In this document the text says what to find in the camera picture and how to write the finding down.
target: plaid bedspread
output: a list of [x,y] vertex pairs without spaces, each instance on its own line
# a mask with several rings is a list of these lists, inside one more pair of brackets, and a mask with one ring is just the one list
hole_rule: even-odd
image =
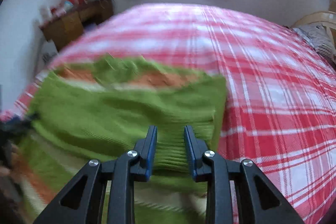
[[[50,67],[107,52],[224,75],[218,152],[252,159],[305,223],[326,213],[336,196],[336,73],[294,32],[216,7],[142,5],[71,43]],[[43,73],[14,113],[26,111],[41,81]]]

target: green cloth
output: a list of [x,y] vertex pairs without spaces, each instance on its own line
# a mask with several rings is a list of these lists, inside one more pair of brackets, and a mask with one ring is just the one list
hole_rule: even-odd
[[[148,126],[156,125],[154,170],[146,185],[185,193],[205,192],[206,185],[192,182],[189,176],[183,130],[185,125],[191,125],[197,138],[205,140],[211,150],[217,150],[226,100],[226,81],[222,76],[164,66],[144,58],[121,60],[105,56],[92,64],[69,66],[91,70],[95,80],[105,89],[91,91],[72,86],[55,72],[50,72],[29,109],[29,112],[40,114],[40,119],[33,123],[40,137],[57,149],[83,160],[107,161],[132,149],[138,139],[146,136]],[[198,79],[183,87],[115,87],[115,84],[125,84],[154,71],[196,75]],[[28,160],[34,158],[38,146],[21,146]],[[57,168],[53,172],[51,165],[35,163],[37,165],[29,161],[30,167],[44,174],[45,183],[50,185],[52,182],[50,187],[54,190],[62,188],[60,185],[71,176],[65,170],[60,172]]]

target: bedspread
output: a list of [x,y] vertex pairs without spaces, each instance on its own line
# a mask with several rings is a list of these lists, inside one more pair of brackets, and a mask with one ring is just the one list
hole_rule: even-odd
[[[252,159],[305,223],[326,213],[336,195],[336,73],[293,31],[216,7],[142,5],[71,43],[50,67],[107,52],[224,75],[218,152]],[[15,113],[26,111],[38,78]]]

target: triangular cutout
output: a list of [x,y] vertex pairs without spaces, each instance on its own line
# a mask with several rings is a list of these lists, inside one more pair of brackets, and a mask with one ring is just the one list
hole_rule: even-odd
[[82,176],[81,179],[62,198],[60,202],[61,206],[65,206],[70,209],[77,210],[81,203],[86,181],[87,181],[87,176]]
[[278,207],[280,205],[280,201],[260,177],[255,176],[254,183],[257,187],[261,208],[263,210]]

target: screw head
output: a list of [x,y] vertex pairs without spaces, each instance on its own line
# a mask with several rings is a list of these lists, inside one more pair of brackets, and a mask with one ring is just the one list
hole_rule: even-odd
[[90,160],[90,161],[89,161],[89,165],[90,165],[90,166],[97,166],[98,163],[99,163],[98,160]]
[[205,156],[208,158],[212,158],[215,155],[214,151],[208,150],[204,152]]
[[138,154],[138,152],[135,151],[135,150],[130,150],[130,151],[127,152],[127,156],[129,156],[131,158],[135,157],[137,154]]
[[253,162],[249,159],[245,159],[245,160],[243,160],[243,164],[245,166],[251,167],[253,165]]

